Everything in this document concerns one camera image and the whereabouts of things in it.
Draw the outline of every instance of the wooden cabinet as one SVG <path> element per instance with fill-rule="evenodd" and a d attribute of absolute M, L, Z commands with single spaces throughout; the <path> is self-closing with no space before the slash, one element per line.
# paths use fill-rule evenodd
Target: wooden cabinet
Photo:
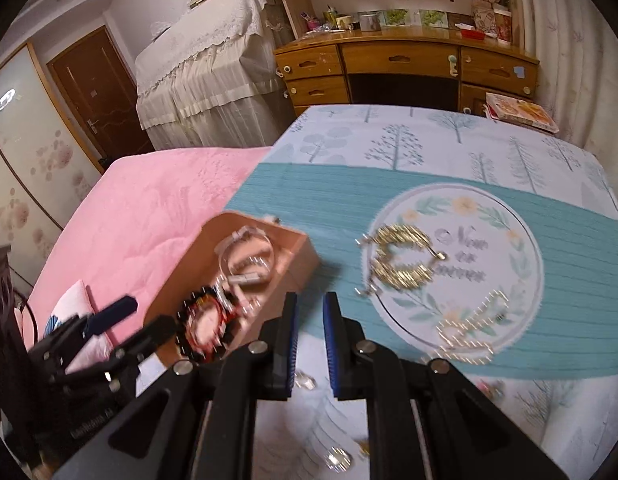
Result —
<path fill-rule="evenodd" d="M 530 99 L 520 97 L 519 95 L 509 94 L 508 92 L 492 90 L 491 88 L 484 88 L 483 86 L 463 84 L 460 86 L 460 111 L 466 114 L 486 117 L 486 114 L 484 113 L 484 105 L 487 103 L 487 92 L 494 92 L 497 94 L 508 95 L 509 97 L 515 97 L 516 99 L 530 101 Z"/>
<path fill-rule="evenodd" d="M 479 48 L 461 47 L 460 54 L 463 82 L 534 97 L 537 66 L 533 63 Z"/>
<path fill-rule="evenodd" d="M 538 61 L 458 30 L 388 27 L 312 34 L 276 50 L 296 114 L 322 104 L 378 104 L 483 115 L 486 92 L 532 101 Z"/>
<path fill-rule="evenodd" d="M 291 81 L 305 77 L 342 74 L 335 45 L 294 50 L 276 56 L 278 69 L 284 79 Z"/>
<path fill-rule="evenodd" d="M 294 106 L 295 116 L 300 117 L 308 106 Z"/>
<path fill-rule="evenodd" d="M 289 81 L 287 89 L 294 106 L 346 104 L 349 102 L 342 76 L 311 77 Z"/>
<path fill-rule="evenodd" d="M 342 45 L 346 72 L 458 77 L 455 45 L 374 41 Z"/>

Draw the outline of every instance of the wooden box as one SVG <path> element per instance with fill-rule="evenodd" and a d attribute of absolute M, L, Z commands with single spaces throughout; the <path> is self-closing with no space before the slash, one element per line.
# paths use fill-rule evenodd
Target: wooden box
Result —
<path fill-rule="evenodd" d="M 319 259 L 306 234 L 232 211 L 220 213 L 202 226 L 200 234 L 147 309 L 144 324 L 160 314 L 175 317 L 182 301 L 189 298 L 192 291 L 212 284 L 218 274 L 216 246 L 245 225 L 262 229 L 267 234 L 276 252 L 276 264 L 268 283 L 244 289 L 249 296 L 257 296 L 262 306 L 250 319 L 242 320 L 228 351 L 257 339 L 262 324 L 282 313 L 284 295 L 304 288 Z M 239 244 L 232 257 L 239 258 L 240 250 Z M 161 346 L 156 354 L 166 367 L 182 359 L 175 338 Z"/>

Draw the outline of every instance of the circular print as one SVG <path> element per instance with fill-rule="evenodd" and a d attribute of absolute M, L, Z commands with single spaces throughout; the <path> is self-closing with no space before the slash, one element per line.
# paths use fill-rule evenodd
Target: circular print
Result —
<path fill-rule="evenodd" d="M 397 196 L 369 227 L 412 224 L 430 238 L 435 251 L 448 255 L 436 265 L 433 281 L 417 290 L 395 290 L 375 280 L 378 294 L 371 300 L 382 319 L 402 339 L 430 353 L 442 339 L 440 319 L 462 321 L 492 290 L 508 297 L 508 309 L 495 301 L 485 313 L 496 324 L 469 332 L 468 338 L 488 342 L 494 352 L 512 345 L 529 327 L 540 307 L 544 269 L 538 243 L 520 216 L 499 198 L 464 184 L 429 184 Z M 362 251 L 366 279 L 376 245 Z M 392 247 L 396 264 L 428 263 L 427 252 Z M 467 357 L 484 349 L 462 350 Z"/>

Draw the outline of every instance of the sliding wardrobe door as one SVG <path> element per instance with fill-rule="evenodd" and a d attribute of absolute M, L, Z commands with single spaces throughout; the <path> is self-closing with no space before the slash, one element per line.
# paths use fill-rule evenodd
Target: sliding wardrobe door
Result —
<path fill-rule="evenodd" d="M 0 69 L 0 245 L 30 288 L 100 177 L 58 114 L 29 46 Z"/>

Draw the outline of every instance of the door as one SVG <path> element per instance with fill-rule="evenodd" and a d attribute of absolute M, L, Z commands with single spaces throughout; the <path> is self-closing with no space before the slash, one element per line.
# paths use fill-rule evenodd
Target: door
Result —
<path fill-rule="evenodd" d="M 153 151 L 135 111 L 135 84 L 105 27 L 72 44 L 48 67 L 71 111 L 104 158 Z"/>

